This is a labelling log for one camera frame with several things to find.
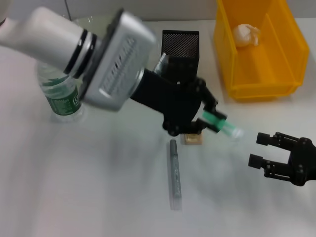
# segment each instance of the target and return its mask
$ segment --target black mesh sensor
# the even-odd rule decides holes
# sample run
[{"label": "black mesh sensor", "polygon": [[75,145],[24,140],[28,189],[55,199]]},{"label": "black mesh sensor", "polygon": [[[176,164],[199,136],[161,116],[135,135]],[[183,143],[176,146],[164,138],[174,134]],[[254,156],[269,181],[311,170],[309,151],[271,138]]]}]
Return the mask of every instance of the black mesh sensor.
[{"label": "black mesh sensor", "polygon": [[169,56],[163,77],[172,83],[195,80],[199,61],[198,31],[162,31],[161,54]]}]

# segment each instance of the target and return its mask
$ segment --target silver marker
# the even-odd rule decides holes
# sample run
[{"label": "silver marker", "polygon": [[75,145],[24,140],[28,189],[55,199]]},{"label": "silver marker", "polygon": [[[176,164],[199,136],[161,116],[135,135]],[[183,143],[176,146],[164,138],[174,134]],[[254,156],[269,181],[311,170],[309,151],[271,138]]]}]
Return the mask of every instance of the silver marker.
[{"label": "silver marker", "polygon": [[172,180],[172,195],[173,199],[181,199],[181,183],[180,183],[180,169],[177,151],[177,142],[172,139],[170,141],[170,163],[171,163],[171,180]]}]

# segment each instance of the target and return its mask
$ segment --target white table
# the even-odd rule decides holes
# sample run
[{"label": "white table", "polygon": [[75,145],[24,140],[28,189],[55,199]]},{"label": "white table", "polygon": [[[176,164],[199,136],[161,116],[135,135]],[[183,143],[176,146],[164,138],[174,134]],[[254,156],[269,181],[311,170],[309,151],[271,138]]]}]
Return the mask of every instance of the white table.
[{"label": "white table", "polygon": [[1,48],[0,236],[315,237],[316,182],[295,187],[247,165],[250,153],[287,162],[288,152],[256,145],[258,132],[316,142],[316,19],[298,23],[311,48],[304,85],[290,97],[247,104],[221,84],[214,21],[148,23],[159,39],[162,30],[200,31],[198,75],[218,110],[246,131],[239,143],[211,131],[202,146],[178,142],[182,211],[170,210],[170,137],[160,114],[129,100],[117,114],[86,107],[79,123],[51,123],[35,61]]}]

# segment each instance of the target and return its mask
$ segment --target green bottle label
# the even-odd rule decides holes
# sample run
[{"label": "green bottle label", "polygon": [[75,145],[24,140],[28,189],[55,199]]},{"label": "green bottle label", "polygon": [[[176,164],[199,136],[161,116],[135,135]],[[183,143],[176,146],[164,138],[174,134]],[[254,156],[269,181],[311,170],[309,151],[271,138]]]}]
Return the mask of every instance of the green bottle label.
[{"label": "green bottle label", "polygon": [[78,111],[81,103],[78,99],[78,90],[75,90],[65,98],[51,99],[46,97],[54,113],[62,116],[71,115]]}]

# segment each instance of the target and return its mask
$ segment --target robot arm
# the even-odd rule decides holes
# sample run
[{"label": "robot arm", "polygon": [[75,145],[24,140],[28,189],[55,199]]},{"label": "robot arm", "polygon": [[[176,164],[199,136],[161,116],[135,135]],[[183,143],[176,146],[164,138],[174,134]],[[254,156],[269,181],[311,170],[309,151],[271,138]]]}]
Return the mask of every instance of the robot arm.
[{"label": "robot arm", "polygon": [[309,180],[316,180],[316,147],[310,139],[296,138],[279,132],[272,137],[258,133],[257,143],[290,151],[287,164],[250,155],[249,166],[263,168],[265,177],[289,181],[297,186],[303,186]]},{"label": "robot arm", "polygon": [[204,80],[176,85],[144,69],[155,43],[154,33],[123,10],[108,26],[104,39],[43,7],[25,22],[6,19],[0,26],[0,45],[46,62],[74,78],[83,75],[80,99],[84,102],[118,111],[132,98],[162,113],[163,128],[172,136],[201,133],[204,128],[218,132],[200,119],[192,122],[201,102],[206,111],[226,119],[215,110],[217,101]]}]

